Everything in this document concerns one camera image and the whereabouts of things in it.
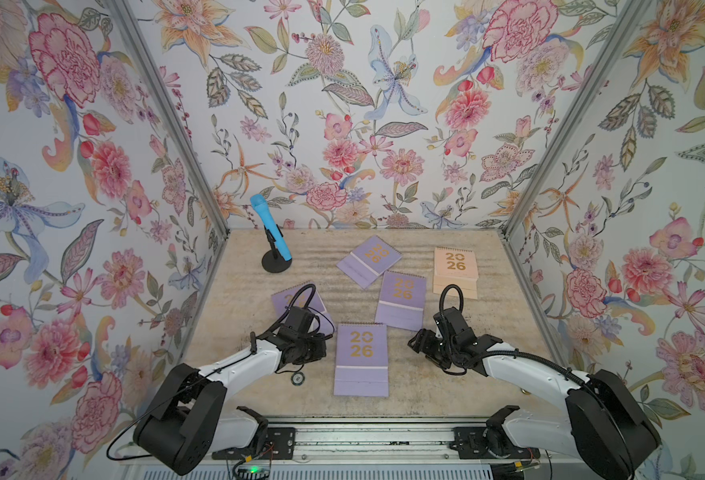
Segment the purple calendar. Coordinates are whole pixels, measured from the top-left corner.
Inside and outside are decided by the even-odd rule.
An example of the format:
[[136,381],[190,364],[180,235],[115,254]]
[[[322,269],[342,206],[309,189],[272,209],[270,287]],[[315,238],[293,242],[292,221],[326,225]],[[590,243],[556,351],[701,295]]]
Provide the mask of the purple calendar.
[[338,269],[366,290],[392,268],[402,254],[379,236],[371,236],[338,262]]
[[338,328],[334,395],[389,395],[387,327],[383,324],[342,324]]
[[[274,295],[272,295],[272,305],[274,306],[276,316],[280,317],[280,315],[284,314],[284,312],[286,312],[286,308],[288,308],[288,304],[290,304],[290,301],[292,301],[292,298],[296,295],[296,292],[302,289],[304,285],[308,284],[310,284],[309,281],[274,293]],[[302,292],[300,298],[294,302],[294,306],[304,306],[304,304],[306,304],[306,300],[308,300],[308,295],[310,295],[309,289]],[[314,298],[312,298],[312,302],[310,302],[310,311],[314,314],[318,314],[318,320],[314,321],[314,324],[312,324],[310,330],[318,329],[318,332],[323,334],[330,334],[334,331],[334,324],[332,324],[332,320],[330,320],[330,314],[328,314],[326,304],[324,304],[324,300],[322,300],[322,296],[320,296],[320,292],[318,291],[316,291]]]
[[426,286],[424,277],[386,271],[382,278],[374,322],[413,332],[420,330]]

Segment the purple calendar back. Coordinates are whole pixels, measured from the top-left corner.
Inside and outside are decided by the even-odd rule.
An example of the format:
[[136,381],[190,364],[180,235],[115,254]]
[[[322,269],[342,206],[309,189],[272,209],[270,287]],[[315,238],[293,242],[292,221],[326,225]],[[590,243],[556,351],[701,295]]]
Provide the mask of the purple calendar back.
[[392,268],[402,254],[379,236],[371,236],[338,262],[338,269],[366,290]]

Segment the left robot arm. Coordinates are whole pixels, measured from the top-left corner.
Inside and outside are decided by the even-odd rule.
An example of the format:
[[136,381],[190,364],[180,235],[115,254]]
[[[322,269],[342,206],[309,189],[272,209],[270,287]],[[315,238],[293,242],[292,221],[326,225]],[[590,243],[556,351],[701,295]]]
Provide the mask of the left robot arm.
[[256,381],[304,367],[326,357],[332,338],[320,327],[332,322],[318,310],[288,307],[266,331],[250,335],[250,345],[200,368],[182,363],[170,371],[138,417],[132,442],[146,455],[184,476],[208,455],[232,453],[240,463],[268,452],[268,425],[246,406],[226,411],[226,402]]

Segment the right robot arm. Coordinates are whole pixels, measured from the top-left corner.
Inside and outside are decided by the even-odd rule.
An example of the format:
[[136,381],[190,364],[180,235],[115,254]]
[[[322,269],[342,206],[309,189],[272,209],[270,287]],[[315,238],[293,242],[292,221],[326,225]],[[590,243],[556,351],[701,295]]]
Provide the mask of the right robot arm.
[[493,335],[478,336],[455,307],[433,319],[434,329],[409,340],[415,353],[445,374],[475,372],[505,381],[559,410],[538,416],[517,405],[500,408],[476,439],[482,452],[501,457],[546,450],[580,460],[602,479],[630,479],[660,448],[659,433],[617,375],[562,367]]

